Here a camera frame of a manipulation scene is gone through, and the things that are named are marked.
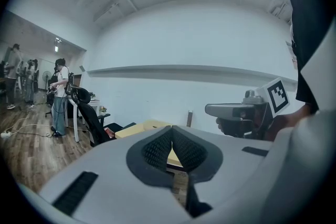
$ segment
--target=black office chair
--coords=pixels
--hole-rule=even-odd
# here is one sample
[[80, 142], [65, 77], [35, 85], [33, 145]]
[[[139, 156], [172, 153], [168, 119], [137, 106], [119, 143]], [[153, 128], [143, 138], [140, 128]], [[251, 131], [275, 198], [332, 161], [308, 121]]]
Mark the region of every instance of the black office chair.
[[92, 138], [90, 139], [90, 144], [92, 147], [116, 139], [115, 137], [110, 138], [110, 136], [105, 132], [104, 128], [109, 128], [114, 132], [118, 132], [135, 125], [135, 123], [131, 123], [125, 127], [122, 127], [116, 123], [111, 123], [104, 126], [104, 118], [110, 116], [110, 114], [97, 116], [96, 111], [88, 105], [88, 103], [91, 101], [89, 92], [84, 88], [73, 85], [70, 86], [70, 89], [71, 98], [78, 106], [80, 113], [88, 124]]

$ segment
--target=desk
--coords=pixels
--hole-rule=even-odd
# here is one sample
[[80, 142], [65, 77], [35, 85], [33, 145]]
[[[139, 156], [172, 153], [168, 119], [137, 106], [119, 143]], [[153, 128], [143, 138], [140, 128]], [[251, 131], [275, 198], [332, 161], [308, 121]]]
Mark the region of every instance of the desk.
[[[138, 134], [143, 131], [151, 130], [154, 128], [159, 128], [159, 127], [165, 127], [165, 126], [171, 126], [173, 124], [167, 123], [167, 122], [162, 122], [162, 121], [156, 121], [156, 120], [147, 120], [143, 123], [134, 125], [132, 127], [129, 127], [125, 130], [121, 130], [115, 133], [116, 139], [124, 138], [130, 135]], [[174, 166], [179, 166], [182, 167], [177, 155], [173, 151], [173, 149], [170, 151], [168, 160], [168, 164], [174, 165]]]
[[[79, 142], [79, 137], [78, 137], [78, 127], [77, 127], [77, 105], [76, 103], [73, 101], [73, 99], [71, 99], [71, 97], [68, 98], [68, 101], [73, 105], [74, 107], [74, 117], [73, 117], [73, 130], [74, 130], [74, 133], [75, 133], [75, 141], [76, 142]], [[96, 107], [96, 114], [97, 116], [99, 116], [99, 108], [100, 108], [100, 101], [99, 100], [92, 100], [90, 103], [88, 103], [88, 105], [90, 105], [91, 107]], [[65, 111], [65, 126], [66, 127], [69, 127], [69, 124], [68, 124], [68, 102], [66, 104], [66, 111]]]

